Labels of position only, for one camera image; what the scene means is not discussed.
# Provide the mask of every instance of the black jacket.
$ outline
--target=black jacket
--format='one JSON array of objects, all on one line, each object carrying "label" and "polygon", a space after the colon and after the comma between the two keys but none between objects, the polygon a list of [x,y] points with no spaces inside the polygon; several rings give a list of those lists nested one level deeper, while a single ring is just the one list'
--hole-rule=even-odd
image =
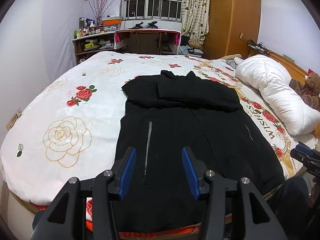
[{"label": "black jacket", "polygon": [[284,181],[272,147],[234,89],[193,72],[185,77],[164,70],[122,89],[128,99],[116,160],[133,146],[137,163],[128,195],[114,202],[119,231],[157,232],[202,221],[206,202],[190,193],[181,159],[185,146],[208,169],[229,179],[248,177],[262,194]]}]

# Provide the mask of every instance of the mattress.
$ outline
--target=mattress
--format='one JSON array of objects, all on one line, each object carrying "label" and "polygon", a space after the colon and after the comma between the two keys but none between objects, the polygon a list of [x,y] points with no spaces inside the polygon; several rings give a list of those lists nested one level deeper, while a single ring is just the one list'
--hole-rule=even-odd
[{"label": "mattress", "polygon": [[[315,147],[312,134],[291,137],[259,92],[234,77],[223,60],[183,55],[100,52],[64,73],[38,95],[8,132],[0,149],[9,189],[36,205],[49,205],[70,177],[96,177],[114,162],[126,95],[121,87],[139,75],[193,71],[234,88],[245,112],[273,147],[286,179],[302,167],[290,157],[298,141]],[[237,134],[229,129],[230,140]]]}]

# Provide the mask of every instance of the window frame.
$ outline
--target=window frame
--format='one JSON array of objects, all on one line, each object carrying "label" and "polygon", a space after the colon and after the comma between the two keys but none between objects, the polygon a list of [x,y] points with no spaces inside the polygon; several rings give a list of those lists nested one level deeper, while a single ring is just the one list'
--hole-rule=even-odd
[{"label": "window frame", "polygon": [[[168,0],[169,1],[169,8],[168,8],[168,16],[167,17],[162,17],[162,6],[163,6],[163,0],[159,0],[160,6],[160,11],[158,13],[158,16],[153,16],[154,14],[154,1],[153,0],[153,6],[152,6],[152,16],[148,16],[148,7],[149,7],[149,0],[144,0],[144,14],[143,16],[137,16],[137,11],[138,11],[138,0],[133,0],[136,1],[136,10],[135,10],[135,16],[129,16],[129,8],[130,8],[130,1],[132,0],[121,0],[120,1],[120,16],[123,17],[125,20],[151,20],[151,19],[158,19],[162,21],[170,21],[170,22],[179,22],[181,23],[181,9],[182,9],[182,0]],[[176,17],[170,17],[170,6],[171,6],[171,1],[177,2],[177,8],[176,8]],[[180,14],[178,14],[178,8],[179,8],[179,3],[180,4]]]}]

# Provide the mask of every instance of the curtain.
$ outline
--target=curtain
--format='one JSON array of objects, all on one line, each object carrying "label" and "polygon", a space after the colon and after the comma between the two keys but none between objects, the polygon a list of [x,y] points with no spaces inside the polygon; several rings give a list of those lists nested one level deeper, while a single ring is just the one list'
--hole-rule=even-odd
[{"label": "curtain", "polygon": [[182,35],[201,45],[209,33],[209,5],[210,0],[182,0]]}]

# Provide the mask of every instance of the electrical outlet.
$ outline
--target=electrical outlet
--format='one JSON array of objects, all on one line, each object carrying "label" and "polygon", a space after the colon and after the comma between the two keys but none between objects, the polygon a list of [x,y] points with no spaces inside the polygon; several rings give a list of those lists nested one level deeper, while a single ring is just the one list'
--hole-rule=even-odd
[{"label": "electrical outlet", "polygon": [[19,108],[18,111],[17,111],[17,116],[18,116],[18,118],[19,118],[21,115],[22,115],[22,109]]},{"label": "electrical outlet", "polygon": [[17,114],[14,114],[14,116],[11,118],[11,122],[14,124],[18,120]]},{"label": "electrical outlet", "polygon": [[9,131],[13,127],[13,123],[11,121],[8,122],[6,128]]}]

